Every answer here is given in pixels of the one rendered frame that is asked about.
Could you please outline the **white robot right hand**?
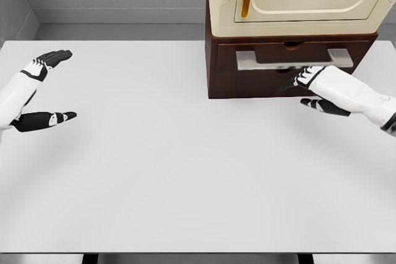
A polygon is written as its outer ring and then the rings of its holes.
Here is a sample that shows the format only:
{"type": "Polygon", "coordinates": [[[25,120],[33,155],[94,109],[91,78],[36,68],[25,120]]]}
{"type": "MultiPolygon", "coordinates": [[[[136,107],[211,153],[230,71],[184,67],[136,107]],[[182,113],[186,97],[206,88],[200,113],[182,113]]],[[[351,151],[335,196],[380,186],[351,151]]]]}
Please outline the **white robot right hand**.
{"type": "Polygon", "coordinates": [[[368,107],[368,86],[335,66],[304,67],[290,77],[278,90],[302,87],[318,99],[303,98],[300,103],[322,113],[349,116],[368,107]]]}

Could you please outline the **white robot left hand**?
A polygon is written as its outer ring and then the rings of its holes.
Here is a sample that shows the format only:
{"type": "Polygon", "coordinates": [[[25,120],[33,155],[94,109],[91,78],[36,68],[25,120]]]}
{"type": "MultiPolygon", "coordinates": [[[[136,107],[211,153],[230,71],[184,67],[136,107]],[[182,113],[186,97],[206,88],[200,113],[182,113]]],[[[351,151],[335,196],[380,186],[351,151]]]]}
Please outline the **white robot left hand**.
{"type": "Polygon", "coordinates": [[[77,117],[75,112],[35,112],[24,114],[49,71],[72,57],[69,50],[52,51],[32,60],[0,91],[0,133],[11,127],[19,132],[48,129],[77,117]]]}

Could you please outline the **plain brown drawer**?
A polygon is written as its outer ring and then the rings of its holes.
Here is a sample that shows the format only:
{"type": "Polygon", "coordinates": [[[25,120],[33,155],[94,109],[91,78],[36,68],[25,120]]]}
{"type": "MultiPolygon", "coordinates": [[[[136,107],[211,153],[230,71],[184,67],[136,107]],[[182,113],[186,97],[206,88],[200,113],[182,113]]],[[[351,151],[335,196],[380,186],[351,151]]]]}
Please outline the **plain brown drawer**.
{"type": "Polygon", "coordinates": [[[313,96],[313,92],[302,87],[291,87],[280,92],[278,89],[297,70],[245,70],[219,72],[215,79],[212,98],[275,98],[313,96]]]}

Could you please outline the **brown wooden drawer cabinet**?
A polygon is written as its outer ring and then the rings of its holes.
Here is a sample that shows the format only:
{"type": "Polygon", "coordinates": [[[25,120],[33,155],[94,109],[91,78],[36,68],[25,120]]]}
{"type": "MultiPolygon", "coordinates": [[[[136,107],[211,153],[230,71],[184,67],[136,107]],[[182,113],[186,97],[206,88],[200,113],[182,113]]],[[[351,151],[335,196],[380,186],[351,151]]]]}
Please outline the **brown wooden drawer cabinet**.
{"type": "MultiPolygon", "coordinates": [[[[207,88],[210,99],[227,99],[227,98],[212,98],[212,90],[214,89],[215,79],[219,72],[235,71],[235,70],[218,70],[218,45],[220,44],[247,44],[247,43],[292,43],[292,42],[306,42],[306,41],[368,41],[373,43],[377,40],[378,33],[362,33],[362,34],[331,34],[331,35],[263,35],[254,33],[253,35],[244,36],[216,36],[212,28],[210,9],[207,8],[205,12],[205,58],[207,69],[207,88]]],[[[343,68],[348,74],[354,73],[358,66],[351,68],[343,68]]],[[[281,69],[278,72],[288,72],[295,69],[281,69]]]]}

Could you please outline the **cream cabinet appliance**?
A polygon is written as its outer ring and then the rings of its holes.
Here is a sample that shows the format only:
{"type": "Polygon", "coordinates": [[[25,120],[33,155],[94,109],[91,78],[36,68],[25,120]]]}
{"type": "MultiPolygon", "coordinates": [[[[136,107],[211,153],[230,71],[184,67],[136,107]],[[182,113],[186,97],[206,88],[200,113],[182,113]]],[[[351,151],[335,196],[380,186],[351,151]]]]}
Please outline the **cream cabinet appliance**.
{"type": "Polygon", "coordinates": [[[216,36],[263,35],[331,35],[362,34],[377,30],[396,0],[379,0],[367,19],[295,21],[295,22],[236,22],[238,0],[209,0],[212,28],[216,36]]]}

